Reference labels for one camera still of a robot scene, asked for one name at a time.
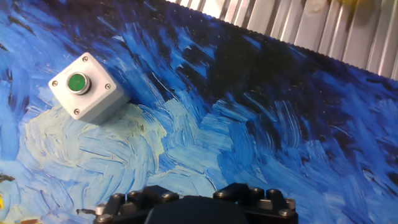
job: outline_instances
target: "blue painted mat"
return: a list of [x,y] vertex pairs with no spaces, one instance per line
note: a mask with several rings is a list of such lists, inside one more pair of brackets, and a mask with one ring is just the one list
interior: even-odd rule
[[[73,120],[90,52],[131,102]],[[301,223],[398,223],[398,83],[163,1],[0,2],[0,220],[89,223],[116,192],[281,189]]]

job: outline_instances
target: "green push button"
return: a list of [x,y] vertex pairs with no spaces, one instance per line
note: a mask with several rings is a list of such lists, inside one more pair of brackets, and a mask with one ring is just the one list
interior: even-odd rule
[[82,95],[87,92],[90,87],[90,80],[87,76],[81,73],[74,73],[68,78],[68,89],[77,95]]

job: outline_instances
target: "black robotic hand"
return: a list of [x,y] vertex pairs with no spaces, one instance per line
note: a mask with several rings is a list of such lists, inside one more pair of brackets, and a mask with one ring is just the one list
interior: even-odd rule
[[162,187],[112,195],[98,205],[94,224],[252,224],[298,223],[295,200],[276,189],[265,191],[246,184],[231,184],[213,198],[184,196]]

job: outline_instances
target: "metal panel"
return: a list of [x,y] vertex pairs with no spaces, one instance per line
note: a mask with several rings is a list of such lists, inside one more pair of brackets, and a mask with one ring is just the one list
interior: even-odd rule
[[189,3],[189,0],[181,0],[180,5],[181,5],[181,6],[188,7],[188,3]]
[[197,10],[200,12],[203,12],[203,8],[205,7],[205,4],[206,4],[206,0],[200,0]]
[[344,62],[366,68],[381,2],[382,0],[373,0],[357,3],[343,56]]
[[257,0],[248,24],[248,29],[265,34],[275,0]]
[[326,1],[321,2],[323,5],[314,5],[312,2],[305,3],[294,44],[317,51],[330,5]]
[[234,24],[236,15],[239,10],[239,5],[241,4],[241,0],[231,0],[229,3],[229,8],[226,11],[225,21]]
[[393,9],[379,68],[379,74],[388,78],[392,75],[394,56],[398,53],[398,1],[395,2]]
[[366,67],[371,72],[379,73],[381,57],[383,54],[384,41],[387,38],[387,32],[392,15],[394,0],[385,0],[381,6],[379,22],[374,36],[369,62]]
[[391,78],[398,80],[398,52],[397,52],[397,56],[396,56],[396,62],[394,65],[394,69],[392,71],[392,76]]
[[324,55],[328,55],[330,51],[331,41],[333,34],[336,29],[336,23],[339,15],[341,4],[338,0],[332,0],[328,16],[326,18],[325,28],[321,37],[318,52]]
[[285,19],[287,17],[287,12],[289,11],[291,0],[279,0],[277,5],[277,14],[275,16],[274,25],[271,30],[271,37],[279,39],[283,27],[285,26]]
[[280,34],[280,39],[293,44],[299,29],[300,19],[303,14],[305,0],[293,0],[287,12],[285,24]]
[[337,60],[341,60],[343,58],[344,47],[346,45],[348,30],[351,24],[352,8],[354,8],[353,5],[341,6],[337,17],[336,28],[333,33],[328,53],[328,56]]
[[398,0],[167,1],[398,78]]
[[221,14],[221,9],[223,8],[224,0],[209,0],[206,1],[203,7],[203,13],[219,18]]
[[200,0],[192,0],[191,5],[189,6],[190,9],[197,10],[199,7]]
[[236,15],[236,19],[234,21],[234,25],[242,26],[243,20],[246,16],[246,12],[248,11],[250,0],[242,0],[241,4],[238,8],[238,13]]

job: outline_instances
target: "yellow object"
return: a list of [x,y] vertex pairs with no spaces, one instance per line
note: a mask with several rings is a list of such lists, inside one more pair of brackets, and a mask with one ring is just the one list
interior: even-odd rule
[[339,0],[341,3],[345,5],[350,5],[356,2],[365,2],[365,1],[372,1],[372,0]]
[[0,195],[0,209],[3,209],[3,208],[4,208],[4,202],[2,201],[2,197]]

